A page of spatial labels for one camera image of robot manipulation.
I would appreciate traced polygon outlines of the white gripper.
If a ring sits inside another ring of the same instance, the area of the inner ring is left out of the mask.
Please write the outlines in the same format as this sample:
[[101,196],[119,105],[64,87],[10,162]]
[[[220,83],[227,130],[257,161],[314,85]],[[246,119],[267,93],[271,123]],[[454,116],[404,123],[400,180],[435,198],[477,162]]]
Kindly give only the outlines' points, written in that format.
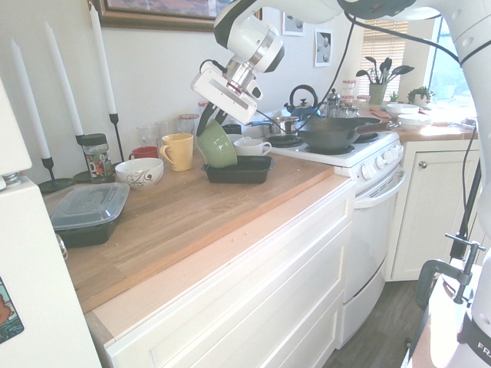
[[241,123],[248,123],[256,113],[256,99],[241,87],[234,87],[212,62],[202,66],[191,82],[191,88],[209,101],[199,119],[197,137],[203,134],[216,107],[220,108],[214,117],[217,123],[223,123],[227,114]]

